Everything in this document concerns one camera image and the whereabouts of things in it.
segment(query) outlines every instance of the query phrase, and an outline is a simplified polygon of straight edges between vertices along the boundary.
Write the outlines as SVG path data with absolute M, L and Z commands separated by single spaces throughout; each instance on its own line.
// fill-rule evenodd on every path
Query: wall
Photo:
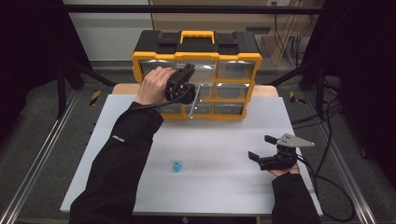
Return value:
M 147 0 L 64 0 L 66 5 L 148 5 Z M 130 61 L 150 14 L 69 13 L 90 61 Z

